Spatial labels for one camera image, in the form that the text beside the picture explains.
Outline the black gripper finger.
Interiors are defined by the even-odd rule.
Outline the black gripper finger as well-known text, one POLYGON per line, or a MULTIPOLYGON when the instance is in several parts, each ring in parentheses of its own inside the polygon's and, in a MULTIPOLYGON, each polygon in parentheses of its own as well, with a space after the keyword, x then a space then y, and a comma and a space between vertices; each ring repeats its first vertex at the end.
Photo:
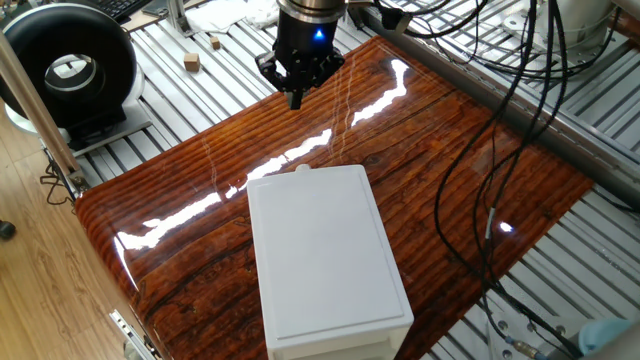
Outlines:
POLYGON ((291 82, 288 77, 277 71, 277 59, 274 51, 269 51, 258 55, 255 58, 259 73, 279 92, 285 94, 287 104, 294 110, 294 96, 291 82))
POLYGON ((294 109, 299 110, 302 99, 308 94, 309 90, 321 87, 344 63, 344 57, 339 51, 333 51, 322 60, 314 58, 310 69, 306 71, 306 79, 303 81, 300 93, 294 96, 294 109))

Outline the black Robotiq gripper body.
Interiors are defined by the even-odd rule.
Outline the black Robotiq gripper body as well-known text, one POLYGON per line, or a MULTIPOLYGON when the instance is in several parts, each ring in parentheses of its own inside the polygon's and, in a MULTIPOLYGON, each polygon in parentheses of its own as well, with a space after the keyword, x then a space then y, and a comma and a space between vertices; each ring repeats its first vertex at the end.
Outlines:
POLYGON ((333 45, 336 29, 336 21, 307 23, 286 13, 279 14, 274 51, 292 88, 302 88, 314 58, 322 60, 339 51, 333 45))

